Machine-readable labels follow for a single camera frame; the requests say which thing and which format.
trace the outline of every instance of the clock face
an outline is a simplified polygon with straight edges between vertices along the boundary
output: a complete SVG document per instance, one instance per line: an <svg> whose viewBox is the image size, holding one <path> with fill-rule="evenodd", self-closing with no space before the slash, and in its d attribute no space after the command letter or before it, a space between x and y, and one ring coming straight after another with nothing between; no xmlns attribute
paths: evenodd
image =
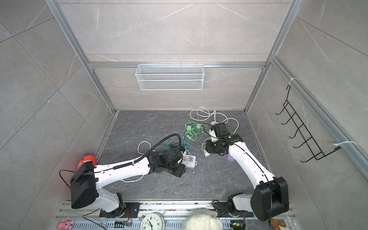
<svg viewBox="0 0 368 230"><path fill-rule="evenodd" d="M151 213L143 218L141 230L163 230L164 221L158 213Z"/></svg>

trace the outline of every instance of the tile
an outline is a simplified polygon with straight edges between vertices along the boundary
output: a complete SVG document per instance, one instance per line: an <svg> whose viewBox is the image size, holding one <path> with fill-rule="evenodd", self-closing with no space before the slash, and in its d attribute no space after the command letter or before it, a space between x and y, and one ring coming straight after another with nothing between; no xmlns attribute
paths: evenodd
<svg viewBox="0 0 368 230"><path fill-rule="evenodd" d="M303 143L302 136L297 133L295 138L289 138L296 132L296 126L291 121L286 125L281 125L281 122L284 123L289 118L286 111L276 115L281 111L282 104L286 99L288 92L285 90L286 86L287 81L284 77L276 69L272 69L262 84L259 97L280 132L327 228L334 229L337 226L337 229L364 229L368 202L365 201L365 194L361 191L368 190L367 180L342 150L338 150L321 160L313 159L307 163L300 162L312 157L310 150L307 145L298 149L293 148L293 146L299 146ZM333 151L332 144L335 141L293 89L290 90L288 99L321 150L325 154ZM297 116L294 118L297 123L300 121ZM302 134L306 138L310 136L304 129ZM318 149L312 142L308 142L308 144L311 145L312 150Z"/></svg>
<svg viewBox="0 0 368 230"><path fill-rule="evenodd" d="M368 57L300 19L278 56L368 153Z"/></svg>
<svg viewBox="0 0 368 230"><path fill-rule="evenodd" d="M58 0L58 3L120 3L120 4L161 4L161 3L290 3L291 0Z"/></svg>
<svg viewBox="0 0 368 230"><path fill-rule="evenodd" d="M298 17L368 55L368 2L305 0Z"/></svg>
<svg viewBox="0 0 368 230"><path fill-rule="evenodd" d="M111 116L112 114L105 101L102 99L102 97L100 97L88 115L86 122L101 138L107 125L109 124Z"/></svg>
<svg viewBox="0 0 368 230"><path fill-rule="evenodd" d="M89 61L266 61L267 53L254 54L87 54Z"/></svg>
<svg viewBox="0 0 368 230"><path fill-rule="evenodd" d="M264 54L289 4L60 7L87 54Z"/></svg>
<svg viewBox="0 0 368 230"><path fill-rule="evenodd" d="M100 97L100 93L83 66L65 82L60 92L73 105L78 113L86 119Z"/></svg>
<svg viewBox="0 0 368 230"><path fill-rule="evenodd" d="M61 93L0 150L0 222L16 229L84 120Z"/></svg>
<svg viewBox="0 0 368 230"><path fill-rule="evenodd" d="M254 156L261 160L244 111L219 112L239 121L237 133L244 138ZM189 111L120 111L99 161L101 164L110 164L136 158L140 156L137 146L141 141L146 140L154 145L171 133L181 135L188 118ZM236 126L235 121L227 123L231 132ZM132 200L226 199L237 192L253 193L252 184L239 164L215 154L205 157L201 152L202 140L190 141L190 144L197 166L194 170L187 169L181 178L166 172L153 173L135 183L117 181L105 188L111 192L120 192L124 199Z"/></svg>
<svg viewBox="0 0 368 230"><path fill-rule="evenodd" d="M10 38L0 43L0 148L57 90Z"/></svg>
<svg viewBox="0 0 368 230"><path fill-rule="evenodd" d="M271 172L277 177L283 177L288 183L290 206L301 229L327 230L303 178L259 96L256 97L249 111L249 117Z"/></svg>
<svg viewBox="0 0 368 230"><path fill-rule="evenodd" d="M139 87L134 68L95 70L105 87ZM204 87L254 86L260 68L205 68Z"/></svg>
<svg viewBox="0 0 368 230"><path fill-rule="evenodd" d="M0 21L12 35L53 18L44 0L4 0L1 2Z"/></svg>
<svg viewBox="0 0 368 230"><path fill-rule="evenodd" d="M57 88L82 65L55 18L18 34L15 39Z"/></svg>
<svg viewBox="0 0 368 230"><path fill-rule="evenodd" d="M79 160L84 157L85 153L94 153L99 140L100 138L84 122L37 195L18 230L29 230L30 226L43 226L44 229L51 229L60 210L59 205L63 201L70 200L70 189L61 181L59 170L76 170ZM69 182L72 173L63 172L62 175Z"/></svg>
<svg viewBox="0 0 368 230"><path fill-rule="evenodd" d="M117 110L243 110L253 87L205 87L202 90L141 90L105 87Z"/></svg>
<svg viewBox="0 0 368 230"><path fill-rule="evenodd" d="M0 42L11 37L9 31L0 22Z"/></svg>

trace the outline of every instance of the gray tile wall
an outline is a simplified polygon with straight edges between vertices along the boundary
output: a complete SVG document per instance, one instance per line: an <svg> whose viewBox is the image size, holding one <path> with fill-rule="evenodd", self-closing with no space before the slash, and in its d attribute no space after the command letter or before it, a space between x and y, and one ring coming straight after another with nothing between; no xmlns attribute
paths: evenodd
<svg viewBox="0 0 368 230"><path fill-rule="evenodd" d="M70 199L58 171L94 153L110 118L46 3L2 1L1 229L48 229Z"/></svg>
<svg viewBox="0 0 368 230"><path fill-rule="evenodd" d="M286 0L60 0L90 61L265 61ZM141 91L134 69L97 69L116 109L243 109L259 69L206 69L201 91Z"/></svg>
<svg viewBox="0 0 368 230"><path fill-rule="evenodd" d="M250 119L262 145L270 168L283 176L289 184L290 204L302 229L365 229L368 201L365 194L368 182L348 156L338 150L321 160L305 161L312 157L302 136L283 111L288 82L273 67L266 76L257 99L250 109ZM324 153L335 146L333 138L320 124L310 109L291 89L289 102L317 141ZM294 116L298 125L301 120Z"/></svg>
<svg viewBox="0 0 368 230"><path fill-rule="evenodd" d="M304 1L278 57L368 153L368 1Z"/></svg>

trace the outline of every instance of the white stuffed animal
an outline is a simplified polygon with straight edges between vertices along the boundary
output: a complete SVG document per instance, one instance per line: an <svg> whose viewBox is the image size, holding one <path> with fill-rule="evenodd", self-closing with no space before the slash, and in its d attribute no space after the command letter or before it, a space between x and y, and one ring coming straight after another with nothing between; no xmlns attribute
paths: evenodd
<svg viewBox="0 0 368 230"><path fill-rule="evenodd" d="M198 209L185 219L183 230L222 230L222 221L216 211Z"/></svg>

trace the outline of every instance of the white mesh basket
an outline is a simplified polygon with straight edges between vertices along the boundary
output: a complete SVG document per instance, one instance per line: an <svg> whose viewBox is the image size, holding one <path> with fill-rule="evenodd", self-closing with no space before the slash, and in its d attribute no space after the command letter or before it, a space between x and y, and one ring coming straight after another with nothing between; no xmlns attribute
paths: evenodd
<svg viewBox="0 0 368 230"><path fill-rule="evenodd" d="M135 72L141 90L203 89L201 64L140 64Z"/></svg>

